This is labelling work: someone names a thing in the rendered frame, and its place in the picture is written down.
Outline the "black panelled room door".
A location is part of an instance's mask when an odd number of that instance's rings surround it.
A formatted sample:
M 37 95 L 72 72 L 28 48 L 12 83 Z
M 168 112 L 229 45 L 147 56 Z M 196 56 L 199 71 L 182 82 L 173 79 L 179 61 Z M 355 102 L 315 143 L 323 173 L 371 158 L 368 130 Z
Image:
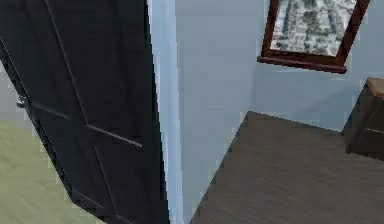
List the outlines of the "black panelled room door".
M 0 61 L 73 203 L 170 224 L 148 0 L 0 0 Z

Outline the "dark brown wooden cabinet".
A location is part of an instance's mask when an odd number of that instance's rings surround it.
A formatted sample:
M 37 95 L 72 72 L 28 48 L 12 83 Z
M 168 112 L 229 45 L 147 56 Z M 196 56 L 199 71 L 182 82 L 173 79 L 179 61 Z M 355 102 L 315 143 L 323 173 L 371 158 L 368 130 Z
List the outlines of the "dark brown wooden cabinet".
M 384 161 L 384 78 L 367 78 L 342 135 L 346 153 Z

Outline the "brown framed wall picture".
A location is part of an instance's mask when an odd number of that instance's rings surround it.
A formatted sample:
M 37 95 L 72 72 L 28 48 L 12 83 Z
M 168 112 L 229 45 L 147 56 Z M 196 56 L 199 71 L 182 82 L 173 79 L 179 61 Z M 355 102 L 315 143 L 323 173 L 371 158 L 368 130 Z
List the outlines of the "brown framed wall picture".
M 344 74 L 370 0 L 269 0 L 260 63 Z

